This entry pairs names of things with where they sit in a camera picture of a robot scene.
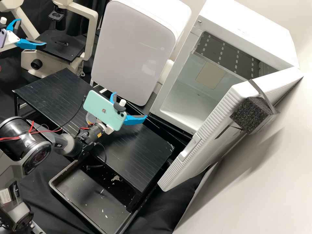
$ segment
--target debris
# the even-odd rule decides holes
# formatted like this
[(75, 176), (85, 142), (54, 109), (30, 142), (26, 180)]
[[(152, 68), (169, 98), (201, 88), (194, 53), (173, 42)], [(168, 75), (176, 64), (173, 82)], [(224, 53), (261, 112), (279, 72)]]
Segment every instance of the debris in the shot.
[(120, 181), (120, 177), (119, 176), (114, 176), (114, 178), (112, 178), (110, 181), (115, 181), (115, 180), (118, 180), (118, 181)]

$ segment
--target black foam block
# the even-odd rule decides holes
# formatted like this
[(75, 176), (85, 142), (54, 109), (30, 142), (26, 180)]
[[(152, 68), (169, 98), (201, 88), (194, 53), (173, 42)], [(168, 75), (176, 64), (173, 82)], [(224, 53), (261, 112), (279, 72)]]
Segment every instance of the black foam block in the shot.
[(259, 126), (265, 125), (271, 115), (273, 112), (263, 98), (248, 97), (230, 118), (250, 134)]

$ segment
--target red wire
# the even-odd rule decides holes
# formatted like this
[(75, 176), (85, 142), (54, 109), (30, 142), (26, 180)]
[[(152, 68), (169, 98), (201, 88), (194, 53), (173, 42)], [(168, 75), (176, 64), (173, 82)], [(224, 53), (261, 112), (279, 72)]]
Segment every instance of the red wire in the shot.
[(63, 130), (63, 129), (59, 129), (59, 130), (56, 130), (56, 131), (51, 131), (51, 130), (47, 130), (47, 131), (39, 131), (39, 132), (33, 132), (33, 133), (31, 133), (31, 134), (36, 134), (36, 133), (41, 133), (41, 132), (59, 132), (59, 131), (61, 131), (61, 130)]
[(29, 133), (32, 131), (32, 129), (33, 129), (33, 124), (34, 124), (34, 123), (35, 123), (35, 122), (32, 121), (32, 125), (30, 126), (30, 129), (28, 130)]
[[(28, 132), (30, 133), (30, 134), (36, 134), (36, 133), (42, 133), (42, 132), (59, 132), (59, 131), (61, 131), (62, 129), (59, 129), (59, 130), (56, 130), (56, 131), (51, 131), (51, 130), (47, 130), (47, 131), (38, 131), (38, 132), (31, 132), (32, 131), (32, 129), (33, 129), (33, 125), (34, 125), (34, 121), (32, 122), (32, 125), (30, 126), (30, 129), (28, 130)], [(15, 136), (15, 137), (3, 137), (3, 138), (0, 138), (0, 141), (2, 141), (2, 140), (18, 140), (18, 139), (20, 139), (20, 137), (19, 136)]]
[(90, 129), (89, 126), (91, 126), (91, 125), (94, 125), (94, 123), (90, 123), (90, 124), (88, 125), (88, 127), (86, 127), (86, 128), (85, 128), (85, 127), (80, 127), (80, 129), (88, 130), (88, 129)]
[(18, 140), (18, 139), (20, 139), (20, 137), (18, 136), (16, 136), (16, 137), (3, 137), (3, 138), (0, 138), (0, 141), (2, 141), (2, 140)]

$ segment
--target white appliance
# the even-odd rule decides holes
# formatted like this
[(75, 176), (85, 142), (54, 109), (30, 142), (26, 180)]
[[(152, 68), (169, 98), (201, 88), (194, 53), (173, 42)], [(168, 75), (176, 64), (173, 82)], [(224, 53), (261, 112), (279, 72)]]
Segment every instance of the white appliance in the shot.
[(290, 67), (299, 63), (287, 29), (207, 0), (150, 112), (193, 135), (232, 85)]
[(109, 2), (92, 80), (145, 105), (190, 16), (190, 8), (179, 0)]
[(229, 118), (247, 97), (272, 103), (302, 77), (290, 33), (232, 0), (207, 0), (151, 107), (193, 135), (159, 180), (168, 191), (220, 159), (245, 134)]

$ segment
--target gray robot arm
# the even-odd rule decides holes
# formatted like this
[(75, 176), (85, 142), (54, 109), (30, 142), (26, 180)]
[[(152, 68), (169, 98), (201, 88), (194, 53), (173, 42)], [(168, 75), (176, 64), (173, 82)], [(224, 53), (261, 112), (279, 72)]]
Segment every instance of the gray robot arm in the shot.
[(0, 141), (0, 234), (8, 230), (28, 230), (32, 224), (33, 212), (22, 200), (19, 190), (22, 178), (42, 163), (51, 151), (79, 157), (105, 133), (105, 126), (101, 123), (71, 136), (58, 135), (36, 123), (30, 131), (32, 122), (27, 122), (20, 117), (12, 117), (0, 124), (0, 139), (5, 139)]

